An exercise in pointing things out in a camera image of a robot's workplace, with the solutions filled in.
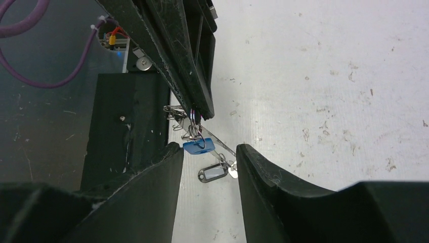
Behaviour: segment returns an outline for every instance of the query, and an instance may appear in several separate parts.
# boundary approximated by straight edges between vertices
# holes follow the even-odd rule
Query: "black plastic bracket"
[[[211,74],[216,23],[206,0],[96,0],[151,59],[189,114],[215,115]]]

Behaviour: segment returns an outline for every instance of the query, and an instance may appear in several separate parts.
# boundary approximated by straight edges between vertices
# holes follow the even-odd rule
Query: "scratch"
[[[15,138],[13,139],[13,140],[14,140],[14,142],[16,142],[16,140],[17,140],[17,139],[19,139],[19,138],[21,138],[21,133],[20,133],[20,131],[19,131],[19,125],[17,125],[17,126],[16,126],[16,136],[15,136]]]
[[[352,81],[352,82],[355,82],[355,81],[353,80],[353,72],[351,72],[351,73],[349,74],[349,80],[350,80],[350,81]]]
[[[24,151],[25,158],[26,158],[26,159],[27,159],[27,161],[28,161],[28,167],[30,167],[31,181],[33,181],[33,172],[32,172],[32,170],[31,170],[31,163],[30,163],[30,159],[28,158],[28,156],[27,156],[27,152],[25,151],[25,149],[23,149],[23,151]]]
[[[76,115],[76,112],[73,112],[73,111],[69,111],[69,110],[63,110],[63,112],[65,112],[65,113],[70,113],[70,114],[74,114],[74,115]]]
[[[66,138],[66,141],[69,140],[70,138],[72,138],[74,136],[74,134],[72,134],[70,137]]]

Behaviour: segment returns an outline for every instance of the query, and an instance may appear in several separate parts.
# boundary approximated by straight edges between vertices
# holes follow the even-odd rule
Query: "white surface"
[[[428,1],[214,5],[216,116],[203,125],[228,146],[332,190],[428,179]],[[173,242],[246,242],[238,181],[197,180],[214,163],[185,156]]]

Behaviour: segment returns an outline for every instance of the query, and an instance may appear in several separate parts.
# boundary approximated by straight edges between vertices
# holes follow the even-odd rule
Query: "key tag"
[[[183,144],[183,149],[193,155],[204,154],[215,149],[215,144],[211,138],[204,138]]]

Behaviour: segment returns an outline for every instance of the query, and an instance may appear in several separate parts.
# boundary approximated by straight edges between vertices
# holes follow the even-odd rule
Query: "purple cable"
[[[0,21],[2,20],[3,16],[4,16],[4,12],[0,12]],[[106,18],[107,22],[111,22],[111,23],[115,23],[116,21],[114,21],[113,19],[108,19]],[[101,25],[103,25],[105,22],[104,20],[100,20],[95,27],[98,29],[100,28]],[[83,67],[83,63],[85,62],[85,59],[88,55],[88,52],[90,50],[91,44],[93,42],[93,38],[96,35],[97,30],[93,29],[91,32],[91,35],[87,41],[87,44],[85,45],[85,48],[83,50],[82,56],[80,57],[80,60],[76,66],[76,68],[73,70],[73,72],[66,77],[64,80],[56,83],[56,84],[43,84],[43,83],[38,83],[32,80],[27,79],[26,77],[20,75],[17,71],[15,71],[13,69],[13,67],[10,66],[10,64],[6,61],[5,56],[3,55],[2,49],[0,48],[0,63],[2,64],[3,67],[5,67],[5,69],[16,79],[18,79],[19,81],[26,83],[27,85],[36,87],[36,88],[42,88],[42,89],[53,89],[53,88],[58,88],[61,86],[66,85],[67,83],[69,83],[72,79],[74,79],[76,77],[76,75],[79,73],[79,71],[82,69]]]
[[[6,0],[0,5],[0,19],[15,1]],[[49,2],[50,0],[38,0],[36,7],[34,7],[33,11],[24,20],[12,25],[0,26],[0,38],[16,36],[33,28],[45,14]]]

